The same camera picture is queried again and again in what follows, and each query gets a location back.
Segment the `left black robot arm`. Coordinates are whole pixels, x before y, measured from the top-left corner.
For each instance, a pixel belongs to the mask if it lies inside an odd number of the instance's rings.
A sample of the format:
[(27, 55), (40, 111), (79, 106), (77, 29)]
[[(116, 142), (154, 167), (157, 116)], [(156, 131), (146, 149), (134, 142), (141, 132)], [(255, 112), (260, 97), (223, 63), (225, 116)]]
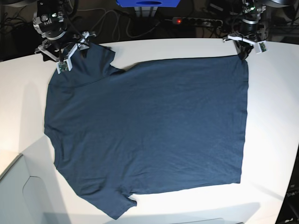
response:
[(260, 23), (266, 6), (255, 0), (242, 1), (241, 11), (230, 23), (231, 31), (223, 40), (233, 41), (237, 55), (244, 61), (252, 51), (260, 54), (267, 51), (266, 28)]

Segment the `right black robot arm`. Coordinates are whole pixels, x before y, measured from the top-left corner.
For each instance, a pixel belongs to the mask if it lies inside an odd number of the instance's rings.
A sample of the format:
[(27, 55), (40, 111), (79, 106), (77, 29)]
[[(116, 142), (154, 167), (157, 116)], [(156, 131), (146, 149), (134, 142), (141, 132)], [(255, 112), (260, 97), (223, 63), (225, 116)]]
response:
[(78, 12), (78, 0), (39, 0), (33, 17), (33, 27), (43, 41), (35, 49), (44, 61), (54, 61), (57, 72), (71, 71), (71, 57), (78, 51), (87, 54), (89, 38), (94, 32), (80, 32), (74, 24)]

